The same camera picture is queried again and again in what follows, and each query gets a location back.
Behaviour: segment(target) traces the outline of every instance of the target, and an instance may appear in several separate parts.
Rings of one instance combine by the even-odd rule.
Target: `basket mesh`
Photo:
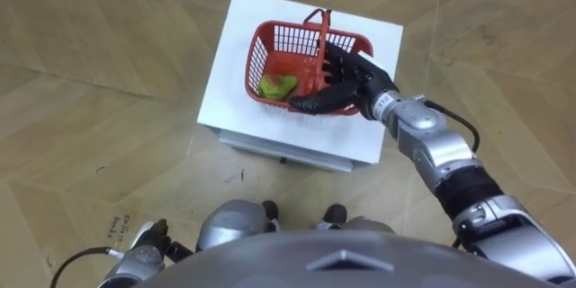
[[[356,38],[350,36],[339,35],[336,33],[327,33],[327,41],[339,46],[343,50],[351,51],[354,47]],[[320,38],[319,31],[310,31],[307,29],[274,26],[274,50],[290,52],[312,57],[317,56],[318,52],[318,39]],[[268,52],[258,36],[256,44],[253,49],[253,55],[250,60],[250,67],[248,70],[248,84],[257,94],[258,83],[264,74],[264,66]]]

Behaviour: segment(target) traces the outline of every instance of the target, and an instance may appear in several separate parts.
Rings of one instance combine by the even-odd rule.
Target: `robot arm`
[[[108,273],[98,288],[128,288],[147,281],[166,267],[164,258],[179,262],[193,252],[168,236],[166,220],[144,224],[130,250],[114,255],[120,262]]]
[[[378,68],[370,58],[364,64]],[[372,113],[414,163],[463,247],[543,281],[573,278],[576,268],[562,247],[500,190],[463,137],[447,128],[445,116],[425,103],[423,96],[406,98],[391,90],[376,97]]]

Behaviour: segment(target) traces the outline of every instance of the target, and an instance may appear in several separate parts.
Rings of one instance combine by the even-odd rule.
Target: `black glove hand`
[[[332,113],[353,104],[368,120],[374,120],[374,100],[389,90],[398,91],[386,71],[339,46],[326,42],[322,70],[328,87],[315,94],[293,96],[290,106],[302,113]]]

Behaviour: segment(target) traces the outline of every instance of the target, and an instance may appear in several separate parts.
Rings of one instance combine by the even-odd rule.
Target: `black cable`
[[[429,99],[427,99],[424,102],[424,105],[426,107],[432,108],[436,111],[439,111],[443,114],[445,114],[446,116],[452,118],[453,120],[460,122],[462,125],[464,125],[468,130],[470,130],[470,132],[472,133],[472,135],[474,136],[474,143],[472,144],[472,152],[476,153],[476,151],[478,150],[478,147],[480,146],[480,133],[478,132],[478,130],[476,130],[476,128],[474,127],[474,125],[472,125],[469,121],[467,121],[466,119],[464,119],[463,117],[460,117],[458,114],[456,114],[455,112],[451,112],[450,110],[448,110],[447,108],[445,108],[444,106],[441,106],[438,103],[435,103]]]
[[[58,268],[58,270],[54,274],[54,277],[52,278],[52,281],[50,282],[50,288],[56,288],[56,285],[58,284],[58,279],[62,275],[62,272],[64,271],[64,269],[66,269],[67,266],[69,266],[72,262],[74,262],[78,258],[83,257],[83,256],[95,255],[95,254],[107,255],[111,249],[112,249],[111,247],[90,247],[90,248],[85,249],[84,251],[78,252],[78,253],[74,254],[73,256],[69,257],[66,261],[64,261],[64,263]]]

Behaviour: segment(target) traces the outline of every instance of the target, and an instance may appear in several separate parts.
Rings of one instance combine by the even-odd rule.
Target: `white label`
[[[381,121],[381,122],[385,122],[383,120],[383,115],[384,115],[384,111],[386,110],[386,107],[388,107],[391,103],[394,102],[394,98],[389,95],[388,93],[385,93],[383,95],[381,95],[377,100],[376,103],[374,104],[374,117],[376,118],[376,120]]]

